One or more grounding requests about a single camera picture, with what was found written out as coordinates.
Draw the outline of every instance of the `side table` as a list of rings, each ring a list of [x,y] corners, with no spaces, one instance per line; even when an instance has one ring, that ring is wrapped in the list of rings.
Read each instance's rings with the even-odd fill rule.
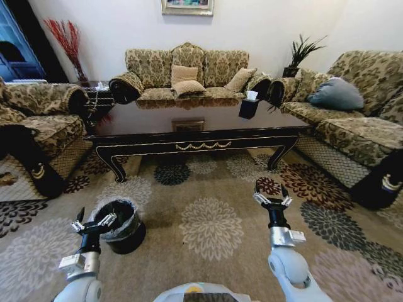
[[[85,107],[88,109],[88,117],[85,123],[89,128],[93,128],[116,104],[109,90],[108,81],[102,81],[102,84],[108,89],[100,91],[96,90],[98,81],[75,82],[74,84],[80,85],[87,92],[89,101]]]

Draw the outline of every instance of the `blue throw pillow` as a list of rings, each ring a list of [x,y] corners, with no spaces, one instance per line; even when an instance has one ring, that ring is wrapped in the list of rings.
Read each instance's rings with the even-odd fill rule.
[[[332,77],[308,96],[314,106],[333,110],[356,110],[364,107],[364,99],[358,89],[339,77]]]

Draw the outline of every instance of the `beige throw pillow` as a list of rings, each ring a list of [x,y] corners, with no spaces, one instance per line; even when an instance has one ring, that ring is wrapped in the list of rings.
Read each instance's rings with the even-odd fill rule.
[[[246,82],[255,74],[257,68],[245,69],[241,68],[232,80],[224,87],[232,92],[241,92],[242,88],[245,86]]]
[[[203,92],[206,89],[198,81],[183,81],[176,83],[173,87],[178,96],[185,93]]]
[[[174,87],[174,85],[179,82],[197,80],[198,71],[199,68],[197,67],[172,65],[172,74],[171,74],[172,87]]]

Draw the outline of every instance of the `vase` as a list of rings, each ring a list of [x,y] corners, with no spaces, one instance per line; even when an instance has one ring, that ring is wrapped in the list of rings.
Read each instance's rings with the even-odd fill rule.
[[[299,68],[296,67],[284,67],[283,77],[295,77]]]

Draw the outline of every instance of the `sofa armrest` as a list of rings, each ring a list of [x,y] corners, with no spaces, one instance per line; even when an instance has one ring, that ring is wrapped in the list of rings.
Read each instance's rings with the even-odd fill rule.
[[[88,100],[84,89],[74,84],[12,84],[6,86],[4,98],[28,116],[75,114],[75,104]]]
[[[280,107],[284,102],[290,102],[297,93],[300,79],[282,77],[271,83],[270,103]]]
[[[273,78],[270,75],[263,73],[254,74],[250,80],[246,83],[243,93],[253,90],[258,92],[258,99],[267,99],[268,91]]]
[[[141,80],[134,72],[126,72],[109,81],[113,98],[119,104],[128,104],[138,99],[144,92]]]

